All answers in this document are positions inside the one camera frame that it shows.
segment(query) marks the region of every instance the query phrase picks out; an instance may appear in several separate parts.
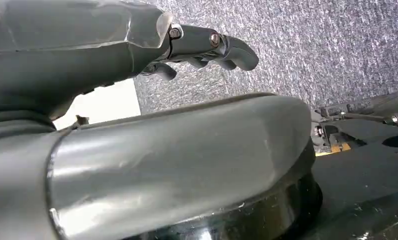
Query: gray plastic cover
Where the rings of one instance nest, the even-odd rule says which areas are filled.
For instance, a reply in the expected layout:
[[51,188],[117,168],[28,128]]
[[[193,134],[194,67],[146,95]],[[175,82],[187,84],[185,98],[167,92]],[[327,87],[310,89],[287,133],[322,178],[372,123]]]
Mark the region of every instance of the gray plastic cover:
[[284,96],[227,101],[65,137],[48,172],[50,212],[61,236],[124,239],[273,187],[309,141],[307,105]]
[[0,53],[159,48],[172,15],[140,0],[0,0]]

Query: clear tape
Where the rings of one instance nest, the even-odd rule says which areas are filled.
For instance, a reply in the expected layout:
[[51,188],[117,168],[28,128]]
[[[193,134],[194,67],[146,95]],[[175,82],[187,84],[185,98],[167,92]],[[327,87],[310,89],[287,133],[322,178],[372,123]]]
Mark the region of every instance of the clear tape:
[[159,48],[172,15],[140,0],[0,0],[0,53]]

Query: robotic finger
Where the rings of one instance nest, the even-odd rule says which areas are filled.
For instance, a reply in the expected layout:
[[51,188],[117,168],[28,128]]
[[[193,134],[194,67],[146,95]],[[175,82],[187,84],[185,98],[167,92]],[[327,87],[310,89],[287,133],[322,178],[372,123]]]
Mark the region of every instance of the robotic finger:
[[163,79],[175,78],[176,71],[167,62],[188,62],[197,68],[215,61],[225,70],[239,67],[253,70],[259,63],[255,52],[242,40],[217,33],[214,29],[174,24],[168,31],[170,51],[160,63],[148,66],[142,75],[158,74]]

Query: white wall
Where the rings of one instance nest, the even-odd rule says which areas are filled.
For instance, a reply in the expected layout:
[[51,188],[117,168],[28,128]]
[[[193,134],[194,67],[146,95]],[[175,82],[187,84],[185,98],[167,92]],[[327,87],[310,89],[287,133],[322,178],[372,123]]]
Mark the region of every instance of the white wall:
[[54,121],[62,129],[76,121],[75,115],[89,117],[91,124],[140,115],[132,79],[108,87],[98,87],[87,95],[75,98],[65,116]]

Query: curved gray housing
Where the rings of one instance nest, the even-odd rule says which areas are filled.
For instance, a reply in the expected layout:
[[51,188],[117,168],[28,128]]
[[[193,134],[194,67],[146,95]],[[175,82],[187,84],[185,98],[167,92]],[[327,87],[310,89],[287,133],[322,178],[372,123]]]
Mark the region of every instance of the curved gray housing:
[[50,150],[60,137],[54,132],[0,139],[0,240],[59,239],[45,184]]
[[310,123],[299,99],[255,96],[75,130],[50,163],[54,223],[68,240],[118,240],[217,213],[273,187]]

